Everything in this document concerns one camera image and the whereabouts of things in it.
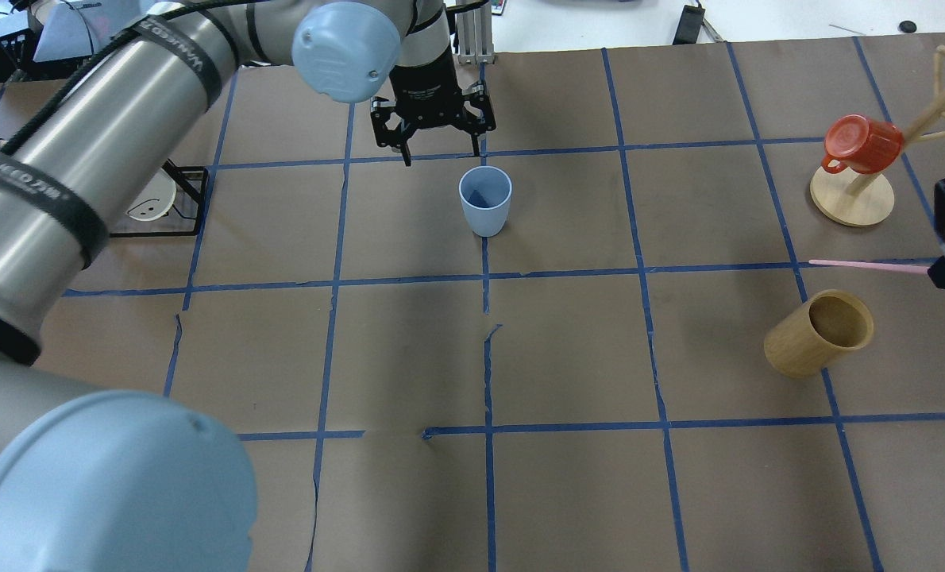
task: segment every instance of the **wooden mug stand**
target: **wooden mug stand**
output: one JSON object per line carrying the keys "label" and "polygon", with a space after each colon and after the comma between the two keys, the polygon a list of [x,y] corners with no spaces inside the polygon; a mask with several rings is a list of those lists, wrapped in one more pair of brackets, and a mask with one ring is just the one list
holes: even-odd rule
{"label": "wooden mug stand", "polygon": [[[904,146],[918,141],[933,141],[945,137],[945,130],[925,133],[933,124],[945,118],[945,88],[942,87],[942,57],[945,46],[935,48],[934,98],[931,104],[904,131]],[[847,226],[871,226],[889,217],[895,198],[893,185],[881,172],[862,175],[853,169],[844,169],[832,175],[818,167],[811,178],[811,199],[826,217]]]}

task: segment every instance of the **pink straw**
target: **pink straw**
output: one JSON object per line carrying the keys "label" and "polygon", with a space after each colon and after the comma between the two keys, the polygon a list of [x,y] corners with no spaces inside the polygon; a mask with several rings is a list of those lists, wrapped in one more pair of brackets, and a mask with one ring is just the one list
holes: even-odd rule
{"label": "pink straw", "polygon": [[808,264],[842,265],[842,267],[884,270],[886,272],[903,272],[904,274],[928,274],[928,267],[926,267],[926,265],[893,265],[886,263],[861,263],[861,261],[808,261]]}

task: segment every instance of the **white floor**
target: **white floor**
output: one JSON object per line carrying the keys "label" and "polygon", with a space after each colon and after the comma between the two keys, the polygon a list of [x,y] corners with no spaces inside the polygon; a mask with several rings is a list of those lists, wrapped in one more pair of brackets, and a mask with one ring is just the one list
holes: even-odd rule
{"label": "white floor", "polygon": [[[508,0],[493,18],[497,52],[664,46],[684,4],[695,0]],[[729,42],[945,32],[945,0],[705,0],[706,19]],[[702,42],[709,37],[702,33]]]}

